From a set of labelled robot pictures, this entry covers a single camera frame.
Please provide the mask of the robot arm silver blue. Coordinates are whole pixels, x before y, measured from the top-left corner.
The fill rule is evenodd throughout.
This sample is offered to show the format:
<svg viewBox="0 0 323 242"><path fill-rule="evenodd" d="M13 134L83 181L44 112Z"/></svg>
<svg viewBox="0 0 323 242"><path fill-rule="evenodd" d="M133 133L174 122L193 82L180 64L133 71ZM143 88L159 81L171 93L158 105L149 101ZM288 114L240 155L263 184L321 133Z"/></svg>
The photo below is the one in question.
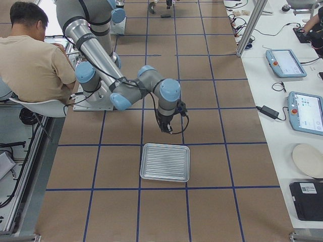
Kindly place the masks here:
<svg viewBox="0 0 323 242"><path fill-rule="evenodd" d="M185 115L180 107L181 87L165 79L155 68L143 66L129 81L121 73L121 61L111 45L110 23L126 17L123 1L56 1L58 23L63 34L73 40L86 61L76 66L75 75L88 103L109 99L117 110L126 110L147 94L158 98L155 117L162 132L171 134L171 120Z"/></svg>

